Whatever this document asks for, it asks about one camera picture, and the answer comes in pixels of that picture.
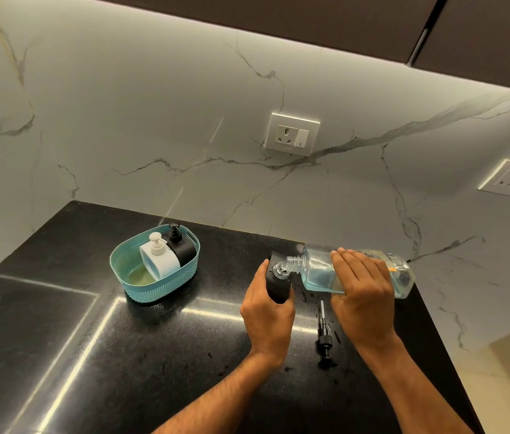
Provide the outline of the dark brown wall cabinet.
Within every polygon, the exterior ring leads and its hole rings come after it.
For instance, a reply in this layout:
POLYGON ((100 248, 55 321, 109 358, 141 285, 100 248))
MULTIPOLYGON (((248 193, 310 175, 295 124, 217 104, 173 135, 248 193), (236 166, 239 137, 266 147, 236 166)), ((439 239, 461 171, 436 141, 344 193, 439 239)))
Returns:
POLYGON ((447 0, 414 67, 510 87, 510 0, 447 0))
POLYGON ((438 0, 99 0, 406 63, 438 0))

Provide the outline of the black soap dispenser with pump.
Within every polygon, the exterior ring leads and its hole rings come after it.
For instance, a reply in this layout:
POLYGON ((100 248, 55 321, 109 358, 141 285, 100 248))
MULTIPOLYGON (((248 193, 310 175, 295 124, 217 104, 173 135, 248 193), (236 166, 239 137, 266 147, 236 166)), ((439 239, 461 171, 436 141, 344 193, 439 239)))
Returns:
POLYGON ((187 229, 178 223, 170 223, 166 232, 162 233, 162 239, 176 256, 181 268, 197 255, 195 242, 189 236, 187 229))

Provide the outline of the white soap dispenser with pump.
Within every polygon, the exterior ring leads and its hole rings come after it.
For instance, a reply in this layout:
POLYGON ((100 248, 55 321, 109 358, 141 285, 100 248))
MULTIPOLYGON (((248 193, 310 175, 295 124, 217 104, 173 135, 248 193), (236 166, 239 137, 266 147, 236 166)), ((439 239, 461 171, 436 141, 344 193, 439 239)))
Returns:
POLYGON ((160 281, 181 268, 179 259, 161 233, 152 232, 139 247, 143 264, 155 281, 160 281))

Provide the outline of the person's right forearm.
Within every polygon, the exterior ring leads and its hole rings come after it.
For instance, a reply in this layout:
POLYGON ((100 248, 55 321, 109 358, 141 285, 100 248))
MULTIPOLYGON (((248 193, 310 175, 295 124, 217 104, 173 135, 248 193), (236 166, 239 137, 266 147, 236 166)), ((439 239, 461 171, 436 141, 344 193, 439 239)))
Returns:
POLYGON ((402 434, 473 434, 397 335, 362 341, 356 348, 387 395, 402 434))

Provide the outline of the person's right hand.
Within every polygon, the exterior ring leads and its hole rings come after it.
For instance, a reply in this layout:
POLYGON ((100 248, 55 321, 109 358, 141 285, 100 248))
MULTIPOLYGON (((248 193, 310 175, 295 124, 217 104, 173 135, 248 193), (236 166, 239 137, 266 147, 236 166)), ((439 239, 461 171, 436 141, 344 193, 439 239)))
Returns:
POLYGON ((351 309, 350 321, 339 324, 355 349, 362 341, 397 335, 395 293, 386 263, 343 248, 330 257, 351 309))

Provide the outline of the teal woven plastic basket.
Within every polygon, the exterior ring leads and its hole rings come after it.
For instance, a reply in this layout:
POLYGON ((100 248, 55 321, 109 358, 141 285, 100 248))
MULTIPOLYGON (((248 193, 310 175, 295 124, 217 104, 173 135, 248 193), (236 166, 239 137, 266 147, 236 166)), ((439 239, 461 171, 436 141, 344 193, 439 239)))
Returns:
POLYGON ((201 246, 196 235, 187 227, 185 228, 195 242, 197 255, 184 267, 160 281, 153 280, 145 268, 139 247, 149 240, 150 233, 155 231, 165 233, 168 229, 167 224, 139 233, 123 241, 113 250, 109 257, 110 267, 131 300, 141 304, 153 303, 182 287, 195 275, 201 246))

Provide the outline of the clear refill bottle blue liquid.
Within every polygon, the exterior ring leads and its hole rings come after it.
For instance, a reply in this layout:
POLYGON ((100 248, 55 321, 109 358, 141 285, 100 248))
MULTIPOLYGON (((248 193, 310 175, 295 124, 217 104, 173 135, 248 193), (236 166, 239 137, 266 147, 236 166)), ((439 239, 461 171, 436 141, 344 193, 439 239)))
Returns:
MULTIPOLYGON (((343 285, 331 261, 332 250, 333 247, 305 244, 301 255, 280 257, 278 263, 271 263, 271 269, 280 279, 286 279, 290 274, 300 274, 308 291, 343 294, 343 285)), ((405 299, 410 294, 415 283, 415 274, 406 260, 381 250, 359 249, 359 252, 386 263, 395 298, 405 299)))

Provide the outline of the black pump head with tube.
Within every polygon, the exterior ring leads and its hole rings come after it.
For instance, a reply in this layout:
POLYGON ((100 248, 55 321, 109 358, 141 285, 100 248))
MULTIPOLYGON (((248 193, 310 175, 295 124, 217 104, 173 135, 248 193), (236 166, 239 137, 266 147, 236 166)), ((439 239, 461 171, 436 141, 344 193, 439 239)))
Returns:
POLYGON ((324 301, 320 300, 316 347, 320 356, 319 367, 322 370, 328 370, 337 365, 331 357, 332 346, 331 328, 326 320, 324 301))

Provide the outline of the black soap dispenser bottle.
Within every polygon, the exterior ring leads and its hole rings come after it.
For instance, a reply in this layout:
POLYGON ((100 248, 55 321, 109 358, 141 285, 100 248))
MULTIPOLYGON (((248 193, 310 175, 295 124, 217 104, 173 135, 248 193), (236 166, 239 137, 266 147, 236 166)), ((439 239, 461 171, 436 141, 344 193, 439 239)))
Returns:
POLYGON ((287 257, 272 251, 266 270, 266 291, 276 304, 284 304, 290 297, 290 274, 287 257))

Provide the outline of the person's left hand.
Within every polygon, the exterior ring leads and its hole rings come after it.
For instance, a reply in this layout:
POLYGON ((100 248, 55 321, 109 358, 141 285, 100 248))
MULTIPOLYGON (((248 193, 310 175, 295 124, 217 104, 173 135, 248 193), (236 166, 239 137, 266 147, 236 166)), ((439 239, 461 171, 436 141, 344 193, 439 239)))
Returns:
POLYGON ((251 342, 250 355, 270 369, 280 368, 288 354, 295 314, 282 314, 266 291, 268 259, 261 263, 244 296, 240 313, 251 342))

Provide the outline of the person's left forearm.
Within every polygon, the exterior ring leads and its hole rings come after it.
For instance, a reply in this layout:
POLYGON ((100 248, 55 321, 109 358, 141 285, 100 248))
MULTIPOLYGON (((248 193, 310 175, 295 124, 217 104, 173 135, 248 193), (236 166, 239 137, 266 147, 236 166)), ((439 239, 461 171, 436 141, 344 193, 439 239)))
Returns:
POLYGON ((284 361, 278 354, 251 350, 225 379, 152 434, 234 434, 254 394, 284 361))

